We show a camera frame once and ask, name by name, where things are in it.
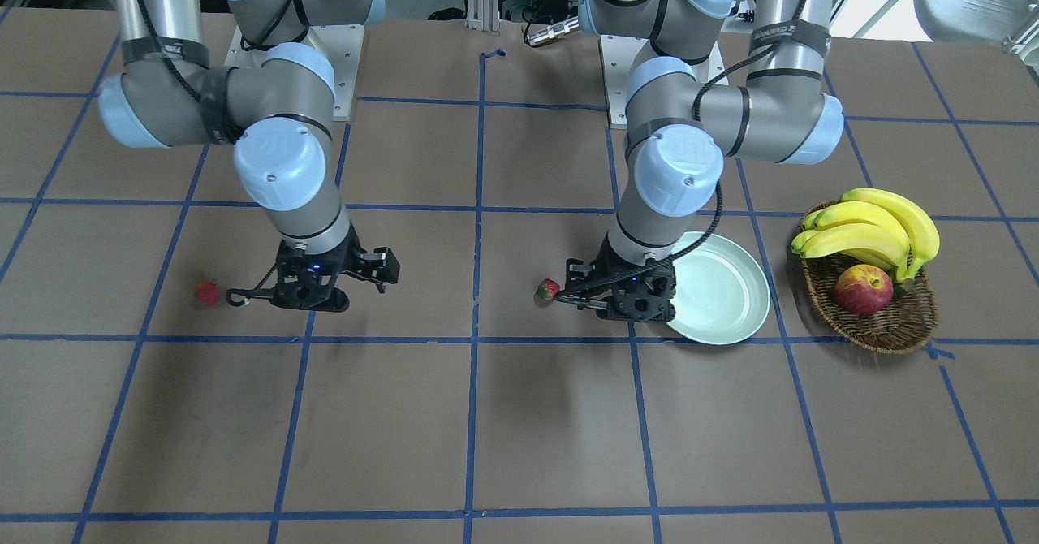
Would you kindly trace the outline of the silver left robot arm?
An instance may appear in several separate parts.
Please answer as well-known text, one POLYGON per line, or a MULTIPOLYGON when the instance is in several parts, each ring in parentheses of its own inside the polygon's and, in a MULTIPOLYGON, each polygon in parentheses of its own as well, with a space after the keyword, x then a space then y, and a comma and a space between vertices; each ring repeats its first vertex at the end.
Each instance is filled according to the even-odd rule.
POLYGON ((627 189, 597 259, 567 263, 553 299, 606 321, 668 322, 680 237, 705 203, 722 209, 727 157, 827 159, 843 108, 821 90, 832 0, 758 0, 742 62, 705 73, 737 0, 580 0, 598 36, 643 38, 627 81, 627 189))

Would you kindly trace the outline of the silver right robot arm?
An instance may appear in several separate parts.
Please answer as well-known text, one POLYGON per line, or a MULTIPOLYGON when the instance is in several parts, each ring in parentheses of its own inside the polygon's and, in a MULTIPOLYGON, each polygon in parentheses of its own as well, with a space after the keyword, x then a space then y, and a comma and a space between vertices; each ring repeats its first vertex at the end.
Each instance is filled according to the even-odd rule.
POLYGON ((233 145, 245 192, 279 233, 272 285, 227 289, 227 303, 342 312, 341 275, 397 283, 399 261, 361 247, 335 184, 334 62, 311 40, 319 26, 378 22, 387 0, 227 0, 241 48, 261 55, 249 69, 211 64, 199 0, 115 3, 125 70, 101 83, 107 131, 131 148, 233 145))

